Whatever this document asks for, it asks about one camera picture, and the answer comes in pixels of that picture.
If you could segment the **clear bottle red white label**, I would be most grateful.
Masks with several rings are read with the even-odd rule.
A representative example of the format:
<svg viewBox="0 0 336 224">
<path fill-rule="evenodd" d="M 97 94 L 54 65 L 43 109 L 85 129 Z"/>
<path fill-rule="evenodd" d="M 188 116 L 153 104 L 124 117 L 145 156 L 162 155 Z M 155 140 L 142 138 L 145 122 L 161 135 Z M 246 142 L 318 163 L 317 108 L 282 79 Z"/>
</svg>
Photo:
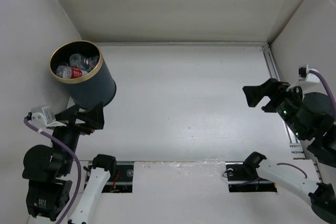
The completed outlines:
<svg viewBox="0 0 336 224">
<path fill-rule="evenodd" d="M 76 79 L 87 75 L 88 72 L 74 67 L 60 65 L 56 70 L 56 75 L 63 79 Z"/>
</svg>

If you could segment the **clear bottle orange blue label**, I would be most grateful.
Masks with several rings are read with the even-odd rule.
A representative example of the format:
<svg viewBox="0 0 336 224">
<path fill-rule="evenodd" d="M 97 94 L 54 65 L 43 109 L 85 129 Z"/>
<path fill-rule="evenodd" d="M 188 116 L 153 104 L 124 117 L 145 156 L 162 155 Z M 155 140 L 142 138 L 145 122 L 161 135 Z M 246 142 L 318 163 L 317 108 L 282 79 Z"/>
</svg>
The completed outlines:
<svg viewBox="0 0 336 224">
<path fill-rule="evenodd" d="M 93 56 L 89 58 L 89 67 L 90 69 L 94 69 L 96 67 L 96 65 L 99 62 L 100 57 L 99 56 Z"/>
</svg>

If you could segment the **clear bottle black label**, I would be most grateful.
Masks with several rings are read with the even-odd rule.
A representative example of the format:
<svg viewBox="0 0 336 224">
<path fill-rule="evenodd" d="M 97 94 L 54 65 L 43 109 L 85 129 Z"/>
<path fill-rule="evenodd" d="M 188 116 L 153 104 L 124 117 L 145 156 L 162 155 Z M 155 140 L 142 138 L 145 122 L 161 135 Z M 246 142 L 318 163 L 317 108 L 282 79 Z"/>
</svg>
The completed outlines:
<svg viewBox="0 0 336 224">
<path fill-rule="evenodd" d="M 90 63 L 89 58 L 83 56 L 82 54 L 73 54 L 69 57 L 69 64 L 71 67 L 76 67 L 78 69 L 89 69 Z"/>
</svg>

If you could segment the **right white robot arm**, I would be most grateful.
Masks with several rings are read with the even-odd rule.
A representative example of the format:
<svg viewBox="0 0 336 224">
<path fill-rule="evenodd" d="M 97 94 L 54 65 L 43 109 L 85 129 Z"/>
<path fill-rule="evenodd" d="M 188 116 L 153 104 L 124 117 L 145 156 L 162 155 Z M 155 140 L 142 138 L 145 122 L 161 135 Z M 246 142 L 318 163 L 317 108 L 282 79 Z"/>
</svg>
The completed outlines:
<svg viewBox="0 0 336 224">
<path fill-rule="evenodd" d="M 306 77 L 289 84 L 273 78 L 258 86 L 244 86 L 247 104 L 254 108 L 265 97 L 269 102 L 261 109 L 277 113 L 293 136 L 304 144 L 307 157 L 335 169 L 335 103 L 330 92 L 311 92 L 320 84 L 316 77 Z M 302 199 L 320 219 L 335 223 L 335 183 L 314 182 L 301 177 L 259 152 L 243 162 L 247 178 L 269 180 Z"/>
</svg>

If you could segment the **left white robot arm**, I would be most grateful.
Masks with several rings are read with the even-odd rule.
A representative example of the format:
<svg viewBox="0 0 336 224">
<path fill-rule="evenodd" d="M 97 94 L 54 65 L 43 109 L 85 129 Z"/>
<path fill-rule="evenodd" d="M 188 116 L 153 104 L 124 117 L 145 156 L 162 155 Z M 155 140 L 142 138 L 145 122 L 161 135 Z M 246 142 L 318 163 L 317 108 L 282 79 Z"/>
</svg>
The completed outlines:
<svg viewBox="0 0 336 224">
<path fill-rule="evenodd" d="M 89 181 L 77 204 L 82 166 L 75 154 L 79 137 L 104 127 L 103 102 L 82 110 L 73 105 L 58 114 L 49 106 L 33 108 L 24 118 L 31 130 L 51 140 L 24 156 L 22 177 L 28 180 L 26 206 L 36 223 L 90 223 L 100 194 L 117 175 L 114 156 L 98 154 L 88 169 Z"/>
</svg>

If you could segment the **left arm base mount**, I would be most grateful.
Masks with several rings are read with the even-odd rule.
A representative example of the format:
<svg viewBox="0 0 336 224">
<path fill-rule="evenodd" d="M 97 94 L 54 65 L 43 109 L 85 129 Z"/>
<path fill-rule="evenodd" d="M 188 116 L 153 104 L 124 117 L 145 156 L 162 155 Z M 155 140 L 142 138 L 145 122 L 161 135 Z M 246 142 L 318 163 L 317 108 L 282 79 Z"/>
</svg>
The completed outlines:
<svg viewBox="0 0 336 224">
<path fill-rule="evenodd" d="M 116 174 L 106 182 L 102 193 L 131 193 L 133 175 L 134 162 L 117 161 Z"/>
</svg>

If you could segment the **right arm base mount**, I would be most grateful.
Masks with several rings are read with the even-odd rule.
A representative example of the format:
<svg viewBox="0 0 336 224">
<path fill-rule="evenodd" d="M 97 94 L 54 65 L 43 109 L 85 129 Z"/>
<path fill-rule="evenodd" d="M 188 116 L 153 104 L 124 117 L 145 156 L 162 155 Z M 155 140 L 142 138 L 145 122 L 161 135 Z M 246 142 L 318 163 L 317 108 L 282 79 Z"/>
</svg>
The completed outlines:
<svg viewBox="0 0 336 224">
<path fill-rule="evenodd" d="M 255 170 L 249 170 L 243 162 L 226 162 L 222 178 L 228 183 L 230 193 L 276 193 L 273 182 L 260 178 Z"/>
</svg>

